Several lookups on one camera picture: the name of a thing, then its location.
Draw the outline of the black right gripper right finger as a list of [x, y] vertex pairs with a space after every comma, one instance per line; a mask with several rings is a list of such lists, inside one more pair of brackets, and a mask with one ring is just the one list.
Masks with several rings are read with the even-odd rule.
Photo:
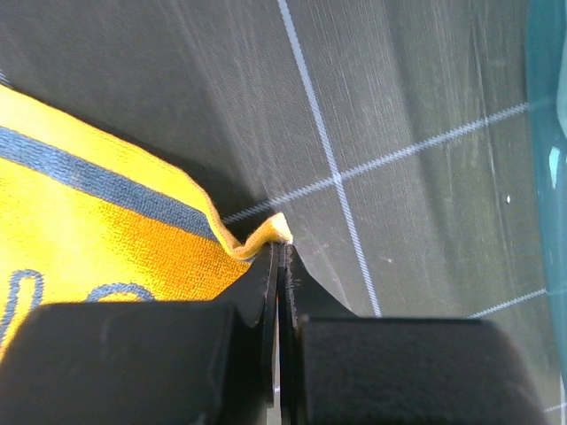
[[548, 424], [519, 346], [481, 317], [354, 313], [278, 248], [284, 424]]

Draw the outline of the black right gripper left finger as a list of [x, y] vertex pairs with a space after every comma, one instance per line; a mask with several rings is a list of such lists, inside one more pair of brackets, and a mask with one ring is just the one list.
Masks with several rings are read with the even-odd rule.
[[211, 301], [43, 305], [1, 363], [4, 424], [263, 424], [279, 247]]

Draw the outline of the yellow and blue cat towel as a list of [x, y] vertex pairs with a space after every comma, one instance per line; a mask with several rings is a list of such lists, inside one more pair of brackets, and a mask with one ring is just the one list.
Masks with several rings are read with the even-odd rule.
[[213, 299], [292, 239], [277, 213], [238, 241], [182, 170], [2, 88], [3, 347], [40, 305]]

